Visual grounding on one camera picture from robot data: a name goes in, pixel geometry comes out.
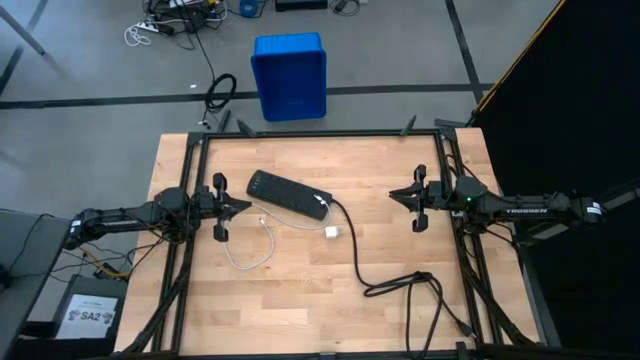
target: wooden tabletop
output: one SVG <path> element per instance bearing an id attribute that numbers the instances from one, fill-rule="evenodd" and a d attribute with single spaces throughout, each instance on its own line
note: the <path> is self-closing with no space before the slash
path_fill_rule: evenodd
<path id="1" fill-rule="evenodd" d="M 481 130 L 458 130 L 458 140 L 464 162 L 497 192 Z M 185 143 L 186 134 L 162 136 L 150 199 L 166 187 L 178 186 Z M 192 179 L 197 157 L 192 164 Z M 360 269 L 366 281 L 376 283 L 417 270 L 430 271 L 441 281 L 452 310 L 468 322 L 449 215 L 428 211 L 429 228 L 416 234 L 411 231 L 414 215 L 388 198 L 389 190 L 410 185 L 418 164 L 427 165 L 427 180 L 439 178 L 431 136 L 214 140 L 209 145 L 205 181 L 211 186 L 213 173 L 222 172 L 231 196 L 250 199 L 245 192 L 247 183 L 255 170 L 261 169 L 332 193 L 355 224 Z M 293 223 L 317 224 L 283 208 L 250 200 Z M 213 220 L 204 221 L 196 238 L 180 353 L 404 350 L 406 289 L 376 298 L 362 295 L 364 287 L 354 275 L 349 229 L 343 214 L 333 208 L 331 224 L 338 226 L 340 236 L 331 240 L 325 238 L 323 230 L 282 225 L 256 207 L 236 216 L 228 227 L 229 248 L 240 265 L 254 263 L 269 249 L 260 218 L 266 219 L 276 240 L 273 257 L 249 271 L 236 270 L 229 264 L 222 244 L 213 239 Z M 503 228 L 492 230 L 509 236 Z M 153 235 L 140 235 L 139 245 L 152 242 Z M 536 340 L 513 249 L 491 235 L 483 235 L 482 242 L 496 300 L 520 330 Z M 155 310 L 166 253 L 166 244 L 158 246 L 132 277 L 116 350 L 134 339 Z M 412 348 L 424 346 L 435 308 L 434 294 L 426 286 L 414 287 Z M 485 338 L 490 341 L 484 308 L 479 308 Z M 173 315 L 172 308 L 165 348 L 170 342 Z M 443 313 L 431 349 L 452 349 L 456 341 L 472 346 Z"/>

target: black metal frame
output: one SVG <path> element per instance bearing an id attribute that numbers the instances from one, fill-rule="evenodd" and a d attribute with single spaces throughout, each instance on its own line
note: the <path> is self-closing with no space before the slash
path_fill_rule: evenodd
<path id="1" fill-rule="evenodd" d="M 255 134 L 255 138 L 300 138 L 300 137 L 361 137 L 361 136 L 399 136 L 400 130 L 354 130 L 354 131 L 307 131 L 307 132 L 258 132 Z M 436 150 L 438 154 L 438 162 L 441 169 L 441 178 L 445 186 L 445 191 L 452 189 L 451 172 L 449 171 L 449 164 L 445 157 L 444 140 L 449 140 L 451 144 L 451 151 L 454 159 L 456 159 L 456 170 L 458 174 L 464 174 L 464 168 L 462 167 L 462 159 L 460 157 L 460 149 L 458 147 L 457 139 L 455 139 L 455 132 L 453 131 L 440 131 L 440 129 L 423 129 L 423 130 L 411 130 L 407 136 L 433 136 L 436 143 Z M 184 156 L 184 164 L 182 167 L 182 174 L 180 178 L 180 185 L 184 188 L 187 187 L 190 176 L 190 168 L 193 160 L 193 154 L 198 145 L 200 145 L 200 156 L 198 159 L 198 167 L 196 174 L 195 188 L 204 185 L 204 175 L 207 164 L 208 147 L 211 140 L 217 139 L 244 139 L 249 138 L 244 133 L 189 133 L 187 137 L 187 146 Z M 458 218 L 454 214 L 450 213 L 452 230 L 454 233 L 454 239 L 456 243 L 456 250 L 458 255 L 458 263 L 460 265 L 460 271 L 463 281 L 463 287 L 465 292 L 465 298 L 467 303 L 467 310 L 470 319 L 470 326 L 473 329 L 475 338 L 475 345 L 477 350 L 466 350 L 464 343 L 457 343 L 456 349 L 453 350 L 440 350 L 430 351 L 426 356 L 427 359 L 467 359 L 476 352 L 479 354 L 506 354 L 509 356 L 517 356 L 523 354 L 529 354 L 536 356 L 536 354 L 547 354 L 549 351 L 554 352 L 554 356 L 558 359 L 562 358 L 563 349 L 557 348 L 543 348 L 542 352 L 538 347 L 522 347 L 522 346 L 510 346 L 503 345 L 502 330 L 500 326 L 499 318 L 508 322 L 506 314 L 502 311 L 500 306 L 493 300 L 491 292 L 491 283 L 489 281 L 489 274 L 487 271 L 486 261 L 480 242 L 479 236 L 472 236 L 472 246 L 475 252 L 475 261 L 478 269 L 478 273 L 475 273 L 470 268 L 470 260 L 467 256 L 464 243 L 464 233 L 461 226 L 458 226 Z M 188 239 L 183 261 L 191 262 L 193 254 L 195 252 L 195 234 Z M 171 287 L 172 277 L 174 273 L 176 263 L 177 246 L 169 245 L 169 251 L 167 253 L 166 266 L 162 282 L 162 291 L 160 299 L 164 298 Z M 187 280 L 180 291 L 177 303 L 176 318 L 174 322 L 174 328 L 171 339 L 171 351 L 179 353 L 182 329 L 184 324 L 184 317 L 186 312 L 186 299 L 188 293 L 188 276 Z M 475 292 L 481 296 L 483 301 L 487 304 L 487 313 L 490 322 L 491 335 L 494 344 L 487 344 L 484 341 L 482 334 L 482 327 L 480 323 L 480 316 L 478 313 L 478 307 L 475 297 Z M 514 336 L 514 329 L 504 327 L 509 337 Z M 152 351 L 158 351 L 161 348 L 162 339 L 164 334 L 164 320 L 156 330 L 153 342 Z M 566 354 L 567 358 L 575 358 L 575 354 Z M 340 358 L 406 358 L 405 352 L 358 352 L 358 353 L 339 353 Z M 189 359 L 264 359 L 264 358 L 288 358 L 288 359 L 333 359 L 336 354 L 272 354 L 272 355 L 201 355 L 201 356 L 189 356 L 185 358 Z"/>

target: white wire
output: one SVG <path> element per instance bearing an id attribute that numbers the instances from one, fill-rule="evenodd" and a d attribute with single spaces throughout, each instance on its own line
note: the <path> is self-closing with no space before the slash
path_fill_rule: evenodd
<path id="1" fill-rule="evenodd" d="M 286 221 L 286 220 L 282 219 L 282 218 L 281 218 L 281 217 L 279 217 L 278 215 L 276 215 L 276 214 L 272 213 L 271 211 L 269 211 L 269 210 L 267 210 L 267 209 L 263 208 L 262 206 L 260 206 L 260 205 L 258 205 L 258 204 L 253 204 L 253 206 L 255 206 L 255 207 L 257 207 L 258 209 L 260 209 L 260 210 L 262 210 L 262 211 L 266 212 L 267 214 L 269 214 L 269 215 L 273 216 L 273 218 L 274 218 L 274 219 L 276 219 L 276 220 L 280 221 L 281 223 L 283 223 L 283 224 L 285 224 L 285 225 L 287 225 L 287 226 L 290 226 L 290 227 L 292 227 L 292 228 L 295 228 L 295 229 L 302 229 L 302 230 L 320 230 L 320 229 L 322 229 L 322 228 L 326 227 L 327 225 L 329 225 L 329 222 L 331 221 L 331 207 L 330 207 L 330 206 L 329 206 L 329 204 L 327 204 L 326 202 L 324 202 L 322 205 L 326 206 L 326 207 L 327 207 L 327 210 L 329 210 L 329 211 L 327 212 L 327 216 L 324 218 L 324 221 L 322 222 L 322 224 L 321 224 L 321 225 L 319 225 L 319 226 L 302 226 L 302 225 L 295 225 L 295 224 L 292 224 L 292 223 L 290 223 L 290 222 L 288 222 L 288 221 Z"/>
<path id="2" fill-rule="evenodd" d="M 124 31 L 124 41 L 129 46 L 151 45 L 151 40 L 148 37 L 138 34 L 137 24 L 129 26 Z"/>
<path id="3" fill-rule="evenodd" d="M 224 15 L 220 19 L 207 19 L 207 21 L 223 21 L 224 19 L 227 18 L 227 14 L 229 13 L 227 11 L 227 2 L 226 1 L 222 1 L 222 5 L 224 5 L 224 10 L 223 10 Z"/>
<path id="4" fill-rule="evenodd" d="M 269 227 L 267 226 L 267 224 L 265 224 L 264 220 L 260 219 L 260 224 L 262 224 L 264 229 L 267 230 L 267 234 L 269 235 L 269 239 L 271 240 L 271 248 L 269 249 L 269 253 L 267 254 L 267 256 L 265 256 L 262 260 L 258 261 L 257 263 L 255 263 L 255 264 L 253 264 L 251 266 L 240 266 L 240 265 L 238 265 L 233 260 L 233 257 L 231 256 L 231 253 L 229 252 L 229 248 L 227 247 L 227 243 L 222 243 L 222 245 L 224 246 L 224 252 L 225 252 L 225 254 L 227 254 L 227 258 L 229 259 L 229 262 L 231 263 L 231 266 L 233 266 L 234 268 L 236 268 L 238 270 L 251 270 L 251 269 L 256 268 L 256 267 L 264 264 L 265 262 L 267 262 L 267 260 L 269 260 L 271 255 L 273 255 L 273 251 L 276 249 L 276 240 L 273 238 L 273 234 L 271 233 L 271 230 L 269 230 Z"/>

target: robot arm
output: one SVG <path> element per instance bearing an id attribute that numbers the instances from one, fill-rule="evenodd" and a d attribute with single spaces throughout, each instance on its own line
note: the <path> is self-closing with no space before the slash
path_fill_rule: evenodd
<path id="1" fill-rule="evenodd" d="M 171 187 L 138 207 L 85 209 L 71 221 L 64 247 L 72 250 L 105 234 L 145 230 L 184 238 L 186 233 L 200 227 L 202 219 L 211 218 L 218 219 L 214 238 L 226 242 L 229 233 L 224 222 L 249 208 L 251 203 L 230 197 L 226 193 L 227 179 L 221 173 L 213 176 L 213 186 L 216 194 L 210 192 L 208 186 L 202 186 L 189 198 L 183 188 Z"/>
<path id="2" fill-rule="evenodd" d="M 389 197 L 416 212 L 413 231 L 428 228 L 424 209 L 459 212 L 465 230 L 484 232 L 496 222 L 539 220 L 560 222 L 569 227 L 596 224 L 602 220 L 600 204 L 589 197 L 569 197 L 562 193 L 540 196 L 503 197 L 491 193 L 486 185 L 469 176 L 459 176 L 455 188 L 445 194 L 440 181 L 424 185 L 427 168 L 419 165 L 414 170 L 414 183 L 404 189 L 393 190 Z"/>

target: table leg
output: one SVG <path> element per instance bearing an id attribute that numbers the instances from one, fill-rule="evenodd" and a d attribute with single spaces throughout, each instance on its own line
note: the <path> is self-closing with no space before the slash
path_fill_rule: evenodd
<path id="1" fill-rule="evenodd" d="M 33 36 L 31 36 L 31 34 L 29 34 L 29 32 L 25 30 L 25 28 L 23 28 L 22 25 L 20 25 L 20 23 L 18 23 L 2 5 L 0 5 L 0 18 L 4 19 L 4 21 L 6 21 L 7 24 L 9 24 L 9 26 L 11 26 L 13 30 L 15 30 L 18 35 L 24 39 L 24 41 L 29 43 L 33 50 L 38 52 L 40 55 L 44 55 L 44 48 L 40 46 L 36 39 L 34 39 Z"/>

